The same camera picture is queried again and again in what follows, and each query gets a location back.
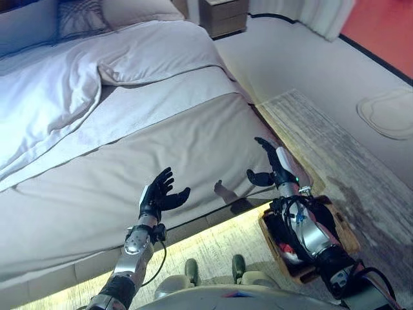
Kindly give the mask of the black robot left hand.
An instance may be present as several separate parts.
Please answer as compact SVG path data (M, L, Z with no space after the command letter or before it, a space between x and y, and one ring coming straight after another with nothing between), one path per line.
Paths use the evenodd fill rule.
M179 193L169 194L173 189L173 182L173 172L170 167L165 168L156 176L139 203L139 219L143 216L152 216L159 223L163 211L176 209L188 200L190 187L186 187Z

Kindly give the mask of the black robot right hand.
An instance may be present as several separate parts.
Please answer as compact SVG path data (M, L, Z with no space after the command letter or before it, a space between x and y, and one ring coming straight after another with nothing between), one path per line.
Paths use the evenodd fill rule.
M275 185L277 189L286 183L299 185L299 180L290 171L286 170L277 155L276 149L265 139L260 137L254 138L262 148L267 152L269 164L272 172L255 173L253 170L247 170L248 180L258 187L269 187Z

